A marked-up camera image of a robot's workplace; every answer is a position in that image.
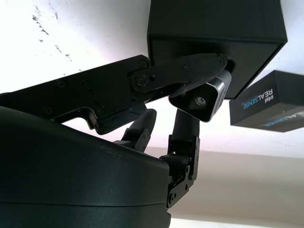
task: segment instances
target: metal linkage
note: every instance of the metal linkage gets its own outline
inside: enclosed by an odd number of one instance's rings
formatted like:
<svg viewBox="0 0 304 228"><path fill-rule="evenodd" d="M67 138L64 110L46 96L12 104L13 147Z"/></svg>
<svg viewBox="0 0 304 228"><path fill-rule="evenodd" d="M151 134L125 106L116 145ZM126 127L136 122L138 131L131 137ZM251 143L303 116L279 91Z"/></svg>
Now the metal linkage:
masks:
<svg viewBox="0 0 304 228"><path fill-rule="evenodd" d="M106 134L138 119L145 103L168 96L185 84L200 86L226 66L222 55L198 54L151 67L144 56L83 71L0 96L0 106L63 123L84 118Z"/></svg>

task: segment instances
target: white ceiling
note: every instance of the white ceiling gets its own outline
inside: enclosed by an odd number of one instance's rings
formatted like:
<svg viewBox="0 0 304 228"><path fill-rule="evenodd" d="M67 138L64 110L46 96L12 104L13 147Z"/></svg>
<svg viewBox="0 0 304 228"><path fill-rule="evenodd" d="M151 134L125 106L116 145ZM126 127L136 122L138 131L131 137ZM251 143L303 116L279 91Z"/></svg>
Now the white ceiling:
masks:
<svg viewBox="0 0 304 228"><path fill-rule="evenodd" d="M304 74L304 1L281 2L289 42L258 79L275 69ZM149 0L0 0L0 93L147 56L149 7ZM147 106L158 112L150 146L167 147L176 109L167 99ZM97 136L82 120L67 125ZM117 140L125 128L102 138ZM303 135L304 129L273 133L232 127L228 101L200 131L202 150L301 158Z"/></svg>

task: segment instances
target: intel realsense logo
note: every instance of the intel realsense logo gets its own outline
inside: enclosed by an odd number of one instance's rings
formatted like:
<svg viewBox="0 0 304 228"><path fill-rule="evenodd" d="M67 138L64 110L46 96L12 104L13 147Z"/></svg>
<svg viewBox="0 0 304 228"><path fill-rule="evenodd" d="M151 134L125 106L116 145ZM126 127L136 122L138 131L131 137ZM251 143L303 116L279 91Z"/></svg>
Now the intel realsense logo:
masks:
<svg viewBox="0 0 304 228"><path fill-rule="evenodd" d="M256 103L258 103L259 101L264 100L265 104L267 104L267 102L271 101L274 99L274 95L273 95L273 90L272 88L270 90L267 90L266 92L262 93L259 96L256 96L255 98L243 103L243 109L247 109L253 105L255 105Z"/></svg>

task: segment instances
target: curved black cover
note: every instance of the curved black cover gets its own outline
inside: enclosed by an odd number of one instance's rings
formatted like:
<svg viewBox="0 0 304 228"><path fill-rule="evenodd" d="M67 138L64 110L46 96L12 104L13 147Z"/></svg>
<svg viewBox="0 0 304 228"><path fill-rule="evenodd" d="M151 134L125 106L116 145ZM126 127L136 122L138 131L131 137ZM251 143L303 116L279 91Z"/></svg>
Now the curved black cover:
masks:
<svg viewBox="0 0 304 228"><path fill-rule="evenodd" d="M167 227L168 164L0 107L0 227Z"/></svg>

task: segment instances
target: black metal bracket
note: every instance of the black metal bracket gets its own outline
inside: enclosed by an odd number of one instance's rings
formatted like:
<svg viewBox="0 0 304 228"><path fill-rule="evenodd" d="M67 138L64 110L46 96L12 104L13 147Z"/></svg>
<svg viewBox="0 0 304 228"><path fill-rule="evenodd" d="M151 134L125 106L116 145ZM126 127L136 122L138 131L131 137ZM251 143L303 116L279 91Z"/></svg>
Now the black metal bracket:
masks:
<svg viewBox="0 0 304 228"><path fill-rule="evenodd" d="M169 136L168 154L160 157L170 168L171 183L168 186L167 207L171 208L193 185L198 174L200 139L192 142L173 141Z"/></svg>
<svg viewBox="0 0 304 228"><path fill-rule="evenodd" d="M3 94L0 106L58 123L81 117L106 134L138 119L147 102L198 87L226 64L224 55L198 54L151 68L148 58L136 56Z"/></svg>

